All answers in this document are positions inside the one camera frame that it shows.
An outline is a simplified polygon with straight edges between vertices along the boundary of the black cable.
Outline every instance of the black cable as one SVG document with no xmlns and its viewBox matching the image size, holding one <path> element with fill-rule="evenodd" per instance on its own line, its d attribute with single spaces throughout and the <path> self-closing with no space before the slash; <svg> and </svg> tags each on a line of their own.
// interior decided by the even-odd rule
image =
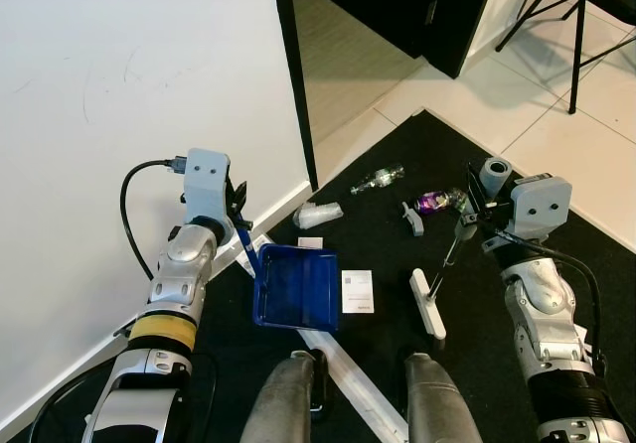
<svg viewBox="0 0 636 443">
<path fill-rule="evenodd" d="M 212 382 L 212 389 L 210 390 L 210 399 L 208 400 L 208 409 L 206 410 L 206 417 L 204 419 L 203 433 L 201 434 L 201 441 L 205 443 L 208 439 L 208 433 L 210 432 L 210 424 L 212 422 L 212 411 L 215 404 L 215 396 L 217 394 L 217 380 L 219 378 L 219 363 L 217 362 L 217 359 L 215 359 L 215 356 L 207 352 L 193 353 L 192 357 L 194 356 L 202 356 L 202 357 L 208 358 L 210 360 L 210 364 L 212 368 L 214 369 L 214 374 L 215 374 L 215 378 Z"/>
<path fill-rule="evenodd" d="M 526 247 L 527 249 L 530 249 L 542 256 L 557 259 L 563 264 L 567 264 L 568 266 L 576 269 L 583 275 L 585 281 L 587 281 L 587 286 L 589 287 L 589 292 L 592 298 L 592 313 L 594 319 L 592 328 L 592 359 L 595 363 L 595 370 L 599 371 L 600 369 L 602 369 L 603 357 L 600 350 L 600 290 L 598 288 L 596 276 L 594 276 L 594 273 L 591 271 L 591 269 L 589 269 L 589 267 L 587 267 L 584 262 L 581 262 L 572 256 L 525 240 L 523 238 L 515 236 L 514 234 L 510 234 L 509 232 L 494 227 L 487 221 L 481 221 L 481 223 L 484 224 L 488 230 L 501 237 L 502 239 L 506 239 L 509 242 Z"/>
<path fill-rule="evenodd" d="M 126 231 L 126 236 L 128 237 L 128 242 L 130 243 L 130 247 L 132 248 L 132 252 L 135 253 L 135 257 L 137 261 L 139 261 L 139 265 L 143 269 L 143 272 L 146 273 L 148 279 L 152 281 L 153 275 L 152 271 L 146 264 L 146 261 L 143 260 L 143 256 L 141 252 L 139 252 L 139 248 L 137 247 L 137 243 L 135 242 L 135 238 L 132 236 L 132 231 L 130 230 L 130 223 L 128 222 L 128 212 L 126 211 L 126 193 L 128 192 L 128 184 L 132 177 L 144 168 L 154 167 L 156 165 L 163 165 L 164 167 L 169 167 L 172 160 L 151 160 L 149 162 L 140 163 L 135 168 L 130 170 L 126 177 L 123 179 L 121 183 L 121 193 L 119 194 L 119 210 L 121 211 L 121 221 L 123 223 L 123 228 Z"/>
<path fill-rule="evenodd" d="M 40 408 L 40 411 L 36 415 L 35 420 L 33 420 L 33 423 L 31 424 L 31 430 L 29 430 L 29 440 L 28 440 L 28 442 L 29 443 L 36 443 L 38 441 L 38 437 L 40 435 L 40 429 L 41 429 L 42 423 L 44 421 L 45 415 L 51 409 L 51 407 L 56 404 L 56 402 L 60 398 L 62 398 L 67 392 L 75 389 L 81 383 L 84 383 L 86 381 L 86 379 L 89 378 L 94 373 L 97 373 L 98 371 L 100 371 L 102 369 L 106 369 L 106 368 L 111 367 L 112 364 L 115 362 L 115 359 L 116 359 L 116 357 L 113 357 L 111 359 L 108 359 L 105 362 L 102 362 L 98 366 L 93 367 L 92 369 L 88 369 L 88 370 L 80 373 L 78 376 L 76 376 L 75 378 L 69 380 L 67 383 L 62 385 L 55 392 L 53 392 L 53 394 L 47 399 L 47 401 L 45 401 L 44 405 L 42 405 L 42 408 Z"/>
</svg>

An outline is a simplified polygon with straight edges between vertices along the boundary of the white tape line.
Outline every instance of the white tape line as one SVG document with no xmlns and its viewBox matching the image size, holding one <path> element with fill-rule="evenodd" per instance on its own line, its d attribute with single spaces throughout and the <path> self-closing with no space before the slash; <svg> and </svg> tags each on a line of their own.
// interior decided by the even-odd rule
<svg viewBox="0 0 636 443">
<path fill-rule="evenodd" d="M 298 331 L 309 349 L 327 356 L 329 375 L 383 443 L 408 442 L 408 424 L 327 332 Z"/>
</svg>

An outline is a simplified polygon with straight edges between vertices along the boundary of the white tile floor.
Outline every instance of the white tile floor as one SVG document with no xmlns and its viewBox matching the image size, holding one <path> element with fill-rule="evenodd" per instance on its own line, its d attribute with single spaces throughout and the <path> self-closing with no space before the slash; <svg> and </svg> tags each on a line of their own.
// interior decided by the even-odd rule
<svg viewBox="0 0 636 443">
<path fill-rule="evenodd" d="M 427 109 L 520 173 L 569 180 L 572 208 L 636 251 L 636 42 L 581 71 L 578 112 L 569 115 L 576 18 L 554 20 L 567 8 L 529 21 L 502 53 L 456 80 L 431 66 L 403 80 L 316 145 L 321 184 Z M 591 57 L 634 34 L 588 8 L 583 52 Z"/>
</svg>

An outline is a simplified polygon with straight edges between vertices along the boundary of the black mat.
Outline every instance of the black mat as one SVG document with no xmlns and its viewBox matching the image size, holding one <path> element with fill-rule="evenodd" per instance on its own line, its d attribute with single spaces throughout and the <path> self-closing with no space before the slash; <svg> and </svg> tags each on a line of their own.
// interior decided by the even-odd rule
<svg viewBox="0 0 636 443">
<path fill-rule="evenodd" d="M 426 350 L 424 328 L 408 278 L 415 267 L 431 274 L 452 240 L 456 217 L 425 219 L 423 237 L 413 237 L 399 203 L 431 190 L 465 187 L 465 165 L 486 152 L 423 112 L 410 118 L 316 194 L 318 204 L 338 201 L 345 217 L 299 231 L 290 218 L 269 234 L 294 244 L 299 235 L 323 236 L 325 247 L 338 251 L 341 269 L 371 269 L 376 313 L 345 315 L 336 339 L 393 404 L 398 403 L 397 355 L 404 347 Z M 358 197 L 349 187 L 369 172 L 400 162 L 406 177 L 383 190 Z M 635 291 L 634 254 L 570 213 L 548 244 L 588 264 L 601 285 L 603 349 L 609 359 L 608 383 L 629 421 L 634 421 Z M 589 327 L 590 305 L 580 278 L 563 271 L 577 297 L 576 322 Z M 504 287 L 491 258 L 474 239 L 442 287 L 438 305 L 448 339 L 436 358 L 462 391 L 485 442 L 534 442 L 536 420 L 513 348 L 513 326 L 504 305 Z M 208 287 L 206 310 L 198 334 L 199 350 L 213 352 L 220 380 L 210 442 L 238 442 L 260 386 L 275 365 L 304 343 L 294 331 L 252 324 L 252 282 L 234 264 Z M 195 425 L 205 412 L 210 380 L 206 362 L 196 372 Z M 80 432 L 80 419 L 94 405 L 102 383 L 87 384 L 66 398 L 60 417 Z M 55 424 L 51 423 L 50 434 Z M 55 441 L 52 436 L 45 441 Z M 312 429 L 314 443 L 378 441 L 340 392 L 331 417 Z"/>
</svg>

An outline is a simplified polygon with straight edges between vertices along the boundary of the blue plastic tray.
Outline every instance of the blue plastic tray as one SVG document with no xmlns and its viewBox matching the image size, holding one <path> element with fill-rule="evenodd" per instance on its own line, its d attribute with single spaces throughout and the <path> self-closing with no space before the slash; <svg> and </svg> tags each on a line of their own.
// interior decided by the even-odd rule
<svg viewBox="0 0 636 443">
<path fill-rule="evenodd" d="M 253 319 L 260 326 L 338 329 L 338 259 L 326 249 L 264 244 L 254 279 Z"/>
</svg>

